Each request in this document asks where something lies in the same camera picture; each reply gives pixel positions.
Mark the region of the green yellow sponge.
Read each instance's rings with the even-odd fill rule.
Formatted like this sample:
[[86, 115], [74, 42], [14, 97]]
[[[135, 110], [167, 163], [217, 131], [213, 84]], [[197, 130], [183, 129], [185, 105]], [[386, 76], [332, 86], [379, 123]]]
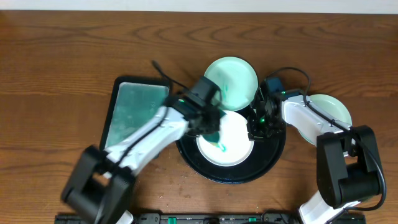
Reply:
[[204, 140], [209, 142], [212, 145], [217, 146], [220, 143], [220, 129], [221, 129], [221, 119], [225, 116], [226, 113], [223, 110], [219, 110], [219, 115], [216, 117], [216, 131], [210, 134], [203, 134]]

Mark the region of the white plate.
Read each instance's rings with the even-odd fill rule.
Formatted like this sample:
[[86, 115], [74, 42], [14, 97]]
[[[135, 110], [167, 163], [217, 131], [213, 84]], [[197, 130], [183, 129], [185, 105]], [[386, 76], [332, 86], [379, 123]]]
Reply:
[[235, 111], [224, 110], [220, 121], [218, 145], [197, 137], [197, 146], [202, 156], [214, 165], [231, 167], [242, 163], [250, 155], [254, 141], [248, 138], [247, 120]]

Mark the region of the mint green plate with stain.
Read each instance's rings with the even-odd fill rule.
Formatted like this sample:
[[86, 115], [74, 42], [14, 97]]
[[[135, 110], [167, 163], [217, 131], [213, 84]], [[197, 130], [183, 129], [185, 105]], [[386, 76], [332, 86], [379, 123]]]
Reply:
[[219, 86], [222, 110], [238, 111], [247, 107], [258, 88], [255, 70], [237, 57], [219, 58], [206, 69], [204, 76]]

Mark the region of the pale green plate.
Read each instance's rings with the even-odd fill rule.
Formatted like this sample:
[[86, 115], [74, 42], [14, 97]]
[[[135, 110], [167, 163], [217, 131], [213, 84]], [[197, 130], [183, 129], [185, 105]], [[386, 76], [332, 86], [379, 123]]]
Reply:
[[309, 98], [311, 99], [313, 104], [317, 105], [319, 108], [323, 109], [336, 119], [350, 125], [353, 124], [351, 115], [347, 107], [338, 99], [330, 95], [324, 94], [310, 95]]

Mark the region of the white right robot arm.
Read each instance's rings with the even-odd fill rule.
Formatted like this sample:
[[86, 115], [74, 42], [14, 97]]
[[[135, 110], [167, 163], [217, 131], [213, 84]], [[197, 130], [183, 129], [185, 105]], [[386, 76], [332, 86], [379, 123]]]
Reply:
[[369, 126], [342, 122], [298, 90], [259, 90], [250, 107], [251, 139], [275, 139], [291, 125], [316, 147], [318, 190], [300, 206], [301, 223], [334, 223], [350, 210], [372, 211], [383, 205], [386, 180]]

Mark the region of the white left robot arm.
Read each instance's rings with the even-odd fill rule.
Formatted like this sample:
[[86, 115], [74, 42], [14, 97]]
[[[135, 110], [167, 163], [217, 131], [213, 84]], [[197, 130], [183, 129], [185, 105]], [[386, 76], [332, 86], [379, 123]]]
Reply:
[[132, 223], [129, 212], [136, 177], [165, 147], [184, 134], [220, 128], [221, 96], [166, 97], [156, 114], [118, 144], [87, 147], [61, 193], [62, 201], [87, 223]]

